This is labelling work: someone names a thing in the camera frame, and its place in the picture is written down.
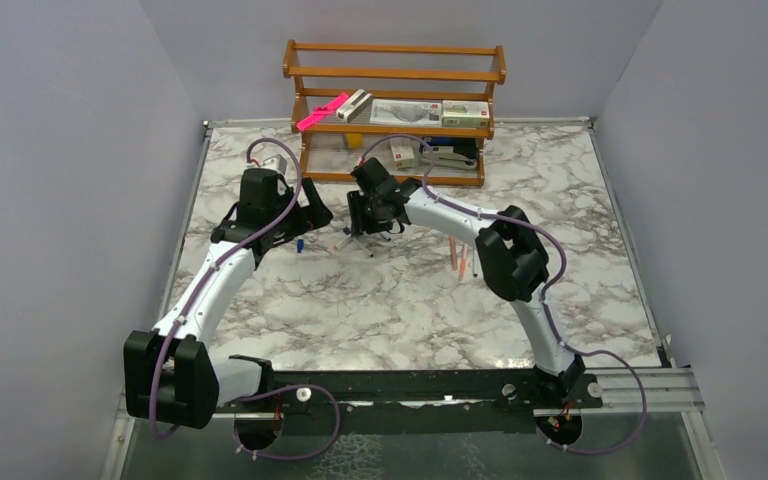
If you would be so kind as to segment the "black cap marker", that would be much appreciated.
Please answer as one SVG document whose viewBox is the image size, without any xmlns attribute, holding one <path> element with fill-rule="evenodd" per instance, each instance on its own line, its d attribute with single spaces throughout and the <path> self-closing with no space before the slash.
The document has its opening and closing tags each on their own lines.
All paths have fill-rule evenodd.
<svg viewBox="0 0 768 480">
<path fill-rule="evenodd" d="M 354 237 L 354 238 L 355 238 L 355 240 L 354 240 L 354 241 L 353 241 L 351 244 L 353 244 L 354 246 L 356 246 L 356 247 L 357 247 L 357 248 L 358 248 L 360 251 L 362 251 L 362 252 L 363 252 L 363 253 L 364 253 L 364 254 L 365 254 L 367 257 L 369 257 L 369 258 L 373 258 L 373 257 L 374 257 L 374 254 L 373 254 L 373 253 L 372 253 L 372 252 L 371 252 L 371 251 L 370 251 L 370 250 L 369 250 L 369 249 L 366 247 L 366 245 L 365 245 L 365 244 L 364 244 L 364 242 L 363 242 L 363 241 L 360 239 L 360 237 L 359 237 L 359 236 L 357 236 L 357 235 L 355 235 L 355 234 L 353 234 L 353 233 L 351 232 L 351 229 L 350 229 L 349 227 L 344 227 L 344 228 L 343 228 L 343 233 L 344 233 L 346 236 L 352 236 L 352 237 Z"/>
</svg>

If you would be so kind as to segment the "peach orange highlighter pen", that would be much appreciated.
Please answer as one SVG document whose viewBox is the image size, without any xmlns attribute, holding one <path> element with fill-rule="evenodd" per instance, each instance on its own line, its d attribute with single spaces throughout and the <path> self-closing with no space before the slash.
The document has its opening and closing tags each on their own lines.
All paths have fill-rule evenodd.
<svg viewBox="0 0 768 480">
<path fill-rule="evenodd" d="M 457 241 L 454 236 L 449 237 L 449 259 L 453 270 L 458 269 Z"/>
</svg>

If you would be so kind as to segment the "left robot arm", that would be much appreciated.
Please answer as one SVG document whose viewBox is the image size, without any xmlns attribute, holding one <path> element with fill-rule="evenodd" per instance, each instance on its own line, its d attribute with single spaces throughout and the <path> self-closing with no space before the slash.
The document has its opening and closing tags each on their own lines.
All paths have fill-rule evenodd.
<svg viewBox="0 0 768 480">
<path fill-rule="evenodd" d="M 213 362 L 209 343 L 265 254 L 332 218 L 311 178 L 291 187 L 278 171 L 246 170 L 239 199 L 211 232 L 191 284 L 150 330 L 135 330 L 124 343 L 128 414 L 201 429 L 228 402 L 239 399 L 254 411 L 269 406 L 275 387 L 270 362 L 245 355 Z"/>
</svg>

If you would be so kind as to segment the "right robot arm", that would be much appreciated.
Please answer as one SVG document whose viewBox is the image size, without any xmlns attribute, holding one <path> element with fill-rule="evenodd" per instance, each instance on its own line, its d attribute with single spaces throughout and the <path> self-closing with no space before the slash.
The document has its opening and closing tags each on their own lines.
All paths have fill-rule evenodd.
<svg viewBox="0 0 768 480">
<path fill-rule="evenodd" d="M 510 303 L 531 344 L 537 393 L 560 407 L 577 392 L 583 360 L 566 345 L 545 298 L 549 255 L 520 208 L 487 211 L 444 197 L 417 178 L 400 182 L 376 158 L 356 166 L 358 189 L 347 194 L 351 230 L 382 233 L 393 226 L 438 230 L 474 249 L 487 287 Z"/>
</svg>

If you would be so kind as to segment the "small white red box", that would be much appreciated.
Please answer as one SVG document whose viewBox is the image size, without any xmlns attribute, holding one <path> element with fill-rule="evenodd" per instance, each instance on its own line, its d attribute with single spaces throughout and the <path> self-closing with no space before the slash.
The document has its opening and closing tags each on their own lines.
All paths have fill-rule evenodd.
<svg viewBox="0 0 768 480">
<path fill-rule="evenodd" d="M 417 165 L 414 142 L 406 137 L 391 138 L 389 147 L 397 170 L 414 169 Z"/>
</svg>

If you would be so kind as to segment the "yellow small object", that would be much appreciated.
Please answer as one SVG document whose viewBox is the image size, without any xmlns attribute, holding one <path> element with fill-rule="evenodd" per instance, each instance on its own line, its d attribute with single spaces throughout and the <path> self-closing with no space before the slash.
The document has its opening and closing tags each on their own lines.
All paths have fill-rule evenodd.
<svg viewBox="0 0 768 480">
<path fill-rule="evenodd" d="M 359 133 L 345 133 L 343 135 L 347 149 L 357 149 L 363 145 L 363 135 Z"/>
</svg>

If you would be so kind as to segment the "blue grey stapler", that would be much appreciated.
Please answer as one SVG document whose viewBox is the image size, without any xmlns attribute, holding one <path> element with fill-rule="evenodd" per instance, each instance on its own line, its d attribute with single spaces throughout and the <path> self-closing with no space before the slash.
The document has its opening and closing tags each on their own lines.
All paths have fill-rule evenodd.
<svg viewBox="0 0 768 480">
<path fill-rule="evenodd" d="M 463 137 L 424 137 L 419 147 L 421 161 L 430 164 L 436 155 L 436 166 L 476 170 L 479 148 L 476 139 Z"/>
</svg>

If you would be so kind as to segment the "white patterned flat packet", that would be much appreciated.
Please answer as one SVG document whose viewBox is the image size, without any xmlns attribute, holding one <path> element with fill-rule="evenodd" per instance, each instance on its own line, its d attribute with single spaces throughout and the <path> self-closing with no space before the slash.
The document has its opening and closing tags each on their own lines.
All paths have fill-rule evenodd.
<svg viewBox="0 0 768 480">
<path fill-rule="evenodd" d="M 369 122 L 408 127 L 440 127 L 442 105 L 439 102 L 376 99 L 372 102 Z"/>
</svg>

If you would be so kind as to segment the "white grey eraser box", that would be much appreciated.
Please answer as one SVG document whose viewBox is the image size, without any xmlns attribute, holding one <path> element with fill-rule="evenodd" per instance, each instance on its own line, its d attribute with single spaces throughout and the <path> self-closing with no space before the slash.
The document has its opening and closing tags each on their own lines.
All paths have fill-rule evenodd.
<svg viewBox="0 0 768 480">
<path fill-rule="evenodd" d="M 357 89 L 337 110 L 336 116 L 344 123 L 351 123 L 374 100 L 374 96 L 364 90 Z"/>
</svg>

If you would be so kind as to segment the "wooden three-tier shelf rack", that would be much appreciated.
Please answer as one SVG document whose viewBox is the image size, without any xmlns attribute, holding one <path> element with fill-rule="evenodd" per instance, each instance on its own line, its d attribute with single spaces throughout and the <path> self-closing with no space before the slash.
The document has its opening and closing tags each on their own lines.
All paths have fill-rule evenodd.
<svg viewBox="0 0 768 480">
<path fill-rule="evenodd" d="M 463 137 L 477 140 L 476 170 L 437 166 L 431 181 L 437 185 L 479 187 L 485 180 L 484 147 L 495 134 L 494 93 L 507 76 L 504 48 L 467 46 L 411 46 L 315 43 L 289 40 L 282 74 L 294 84 L 291 129 L 301 137 L 301 166 L 316 180 L 348 182 L 362 156 L 375 156 L 398 178 L 418 176 L 424 164 L 418 138 Z M 491 120 L 487 128 L 408 127 L 369 122 L 372 103 L 351 123 L 328 116 L 304 132 L 296 122 L 341 92 L 349 97 L 364 89 L 376 99 L 439 102 L 486 101 Z M 363 135 L 363 145 L 347 149 L 343 135 Z M 389 147 L 391 138 L 414 142 L 417 165 L 397 170 Z"/>
</svg>

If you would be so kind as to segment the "green white staples box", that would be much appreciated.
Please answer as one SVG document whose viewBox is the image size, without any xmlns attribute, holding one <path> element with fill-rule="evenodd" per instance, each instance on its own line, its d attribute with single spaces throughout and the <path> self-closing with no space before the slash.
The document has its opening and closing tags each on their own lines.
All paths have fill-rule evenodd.
<svg viewBox="0 0 768 480">
<path fill-rule="evenodd" d="M 487 128 L 491 120 L 486 101 L 444 100 L 441 124 L 452 128 Z"/>
</svg>

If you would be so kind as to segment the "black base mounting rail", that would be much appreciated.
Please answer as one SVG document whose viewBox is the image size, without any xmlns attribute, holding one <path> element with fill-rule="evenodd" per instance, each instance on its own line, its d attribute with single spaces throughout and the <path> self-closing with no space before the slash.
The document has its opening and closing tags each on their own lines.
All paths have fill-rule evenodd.
<svg viewBox="0 0 768 480">
<path fill-rule="evenodd" d="M 266 386 L 317 385 L 339 402 L 432 402 L 449 397 L 454 401 L 523 402 L 534 409 L 593 409 L 603 400 L 591 395 L 597 383 L 593 374 L 581 371 L 563 385 L 536 368 L 479 370 L 347 370 L 275 371 Z"/>
</svg>

